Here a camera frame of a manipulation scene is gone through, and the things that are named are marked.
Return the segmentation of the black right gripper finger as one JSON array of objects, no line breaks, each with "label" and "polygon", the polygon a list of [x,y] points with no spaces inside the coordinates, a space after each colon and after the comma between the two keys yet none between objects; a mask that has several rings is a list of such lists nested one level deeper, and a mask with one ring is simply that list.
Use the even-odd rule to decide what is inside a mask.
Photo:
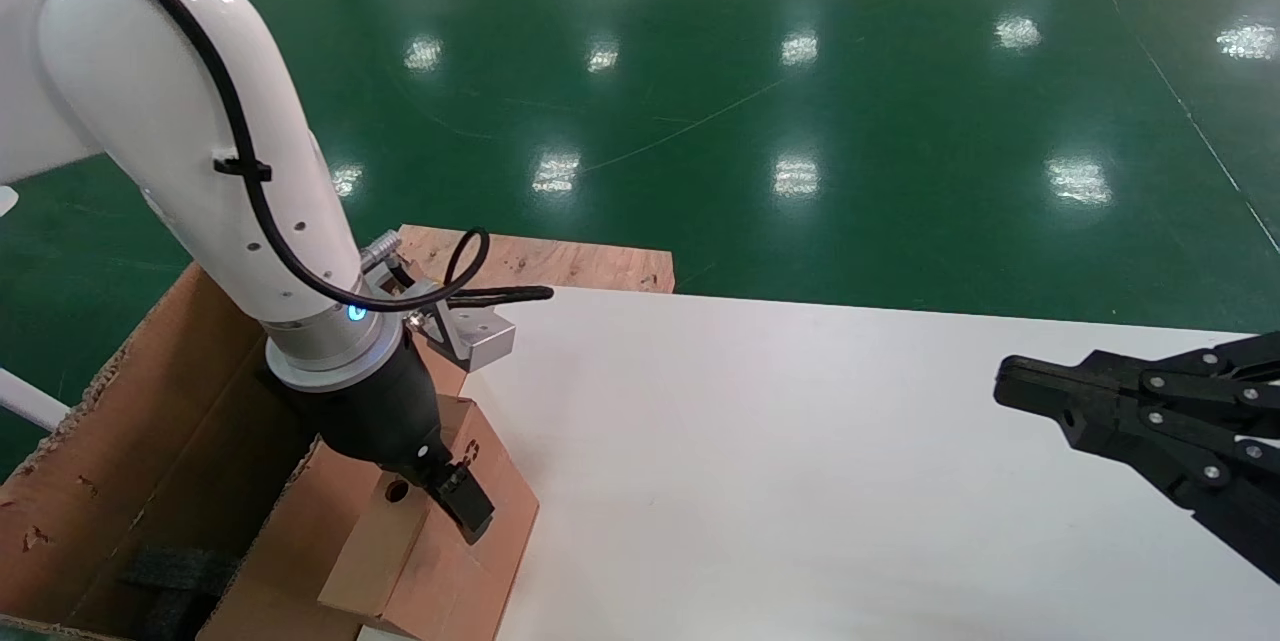
[{"label": "black right gripper finger", "polygon": [[1258,572],[1279,580],[1277,408],[1146,403],[1047,385],[998,385],[995,400],[1057,422],[1079,453],[1128,464]]},{"label": "black right gripper finger", "polygon": [[1007,357],[997,372],[997,403],[1053,418],[1083,400],[1102,409],[1134,400],[1235,435],[1276,439],[1277,353],[1277,331],[1270,331],[1161,360],[1114,351],[1092,351],[1075,366]]}]

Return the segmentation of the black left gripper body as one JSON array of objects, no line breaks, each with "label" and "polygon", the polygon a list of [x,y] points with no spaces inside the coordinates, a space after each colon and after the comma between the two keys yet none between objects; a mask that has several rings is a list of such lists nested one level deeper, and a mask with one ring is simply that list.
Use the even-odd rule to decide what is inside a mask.
[{"label": "black left gripper body", "polygon": [[264,371],[264,383],[307,432],[343,457],[401,476],[403,464],[417,459],[451,464],[436,390],[416,345],[397,345],[380,368],[344,389],[289,389],[270,368]]}]

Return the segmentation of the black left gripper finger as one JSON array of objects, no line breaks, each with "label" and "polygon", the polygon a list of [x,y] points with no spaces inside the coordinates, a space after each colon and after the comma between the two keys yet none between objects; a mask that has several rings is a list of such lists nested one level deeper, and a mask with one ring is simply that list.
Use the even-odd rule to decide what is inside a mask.
[{"label": "black left gripper finger", "polygon": [[430,473],[430,498],[475,545],[488,531],[494,505],[467,464],[439,464]]},{"label": "black left gripper finger", "polygon": [[443,464],[435,459],[417,459],[403,464],[403,479],[421,489],[434,503],[439,503],[438,482],[443,479]]}]

